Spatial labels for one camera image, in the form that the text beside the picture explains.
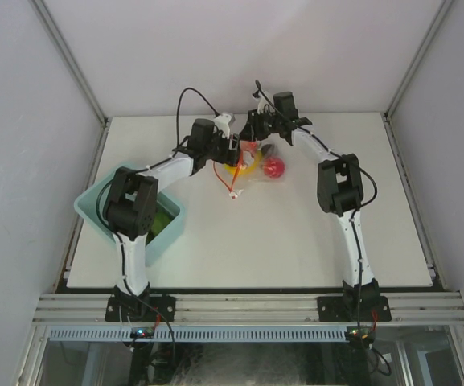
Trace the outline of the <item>fake green vegetable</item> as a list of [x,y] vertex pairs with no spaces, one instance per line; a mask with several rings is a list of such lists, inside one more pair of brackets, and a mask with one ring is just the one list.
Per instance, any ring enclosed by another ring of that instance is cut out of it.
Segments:
[[163,206],[158,205],[156,208],[154,222],[148,232],[146,243],[150,243],[158,236],[175,218],[171,212],[167,211]]

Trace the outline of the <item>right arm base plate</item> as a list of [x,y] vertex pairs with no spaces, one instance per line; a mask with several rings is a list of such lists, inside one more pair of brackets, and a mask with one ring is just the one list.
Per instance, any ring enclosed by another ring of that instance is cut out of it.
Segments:
[[391,322],[388,298],[381,296],[374,302],[357,301],[351,304],[342,296],[317,297],[317,311],[321,322]]

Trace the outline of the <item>clear zip top bag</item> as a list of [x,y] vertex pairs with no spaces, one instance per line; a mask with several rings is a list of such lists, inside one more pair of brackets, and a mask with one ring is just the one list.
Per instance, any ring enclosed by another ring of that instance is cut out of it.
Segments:
[[286,164],[273,142],[240,141],[240,158],[237,165],[213,162],[212,169],[215,177],[228,191],[228,196],[237,199],[253,183],[282,180]]

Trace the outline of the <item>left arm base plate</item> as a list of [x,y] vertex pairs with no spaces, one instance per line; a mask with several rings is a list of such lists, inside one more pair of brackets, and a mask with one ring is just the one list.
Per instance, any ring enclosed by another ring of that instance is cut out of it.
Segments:
[[145,306],[136,298],[123,294],[112,296],[105,310],[106,322],[173,322],[175,319],[176,298],[171,296],[151,296],[144,300]]

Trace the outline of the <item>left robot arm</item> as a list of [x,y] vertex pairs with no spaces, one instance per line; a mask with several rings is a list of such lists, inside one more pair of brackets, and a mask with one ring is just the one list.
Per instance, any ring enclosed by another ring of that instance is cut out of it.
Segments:
[[123,291],[129,296],[122,312],[140,322],[150,313],[150,301],[142,297],[150,286],[146,275],[146,238],[154,223],[158,193],[180,179],[188,178],[208,161],[237,166],[240,139],[231,133],[231,113],[212,119],[197,118],[191,132],[165,160],[142,169],[120,167],[115,171],[102,210],[121,258]]

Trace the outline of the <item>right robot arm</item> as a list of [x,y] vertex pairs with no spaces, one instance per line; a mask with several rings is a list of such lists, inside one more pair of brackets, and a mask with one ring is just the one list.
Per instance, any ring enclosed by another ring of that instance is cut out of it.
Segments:
[[372,312],[372,301],[380,296],[380,287],[372,272],[365,249],[360,214],[371,203],[364,201],[363,177],[374,178],[359,165],[355,154],[340,154],[332,150],[313,133],[312,122],[300,117],[291,92],[273,96],[257,85],[253,93],[257,107],[248,112],[247,123],[240,133],[243,140],[261,141],[272,134],[279,135],[289,145],[306,151],[317,162],[317,200],[323,212],[333,215],[342,233],[345,252],[343,301],[345,315],[355,321]]

